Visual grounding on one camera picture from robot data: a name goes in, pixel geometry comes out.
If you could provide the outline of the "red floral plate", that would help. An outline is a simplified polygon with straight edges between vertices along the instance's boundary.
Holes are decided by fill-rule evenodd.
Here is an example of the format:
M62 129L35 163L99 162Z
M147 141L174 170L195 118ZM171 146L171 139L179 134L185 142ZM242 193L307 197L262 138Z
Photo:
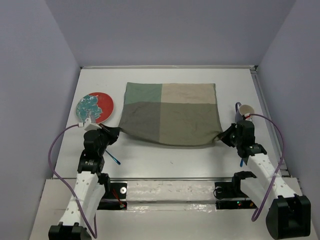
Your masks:
M75 108L75 114L80 122L92 118L97 124L106 121L113 111L114 101L104 92L92 92L83 96Z

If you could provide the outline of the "green patchwork cloth placemat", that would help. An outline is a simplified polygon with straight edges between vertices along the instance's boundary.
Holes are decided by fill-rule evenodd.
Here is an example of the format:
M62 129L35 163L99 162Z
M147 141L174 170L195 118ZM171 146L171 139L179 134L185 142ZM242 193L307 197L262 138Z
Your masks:
M214 83L126 85L122 132L167 146L212 144L222 132Z

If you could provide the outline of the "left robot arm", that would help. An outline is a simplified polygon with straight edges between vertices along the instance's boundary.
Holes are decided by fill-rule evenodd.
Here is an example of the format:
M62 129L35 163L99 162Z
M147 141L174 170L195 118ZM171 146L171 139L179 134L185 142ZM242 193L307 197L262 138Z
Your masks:
M104 153L114 144L120 134L119 127L109 127L102 123L87 129L83 135L84 149L77 167L76 182L71 186L53 167L48 153L48 165L56 176L70 190L71 198L58 224L48 231L50 240L91 240L98 237L97 210L102 198L111 191L111 181L103 172Z

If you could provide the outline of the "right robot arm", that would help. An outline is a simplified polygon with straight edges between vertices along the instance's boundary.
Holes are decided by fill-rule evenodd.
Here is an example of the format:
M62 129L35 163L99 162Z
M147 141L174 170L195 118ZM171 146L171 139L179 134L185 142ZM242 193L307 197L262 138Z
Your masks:
M266 210L265 224L275 240L307 237L311 233L311 202L287 185L279 169L271 163L267 151L256 143L251 121L232 123L218 139L236 148L248 171L234 173L229 182L216 182L213 191L218 200L249 198L256 205L254 222Z

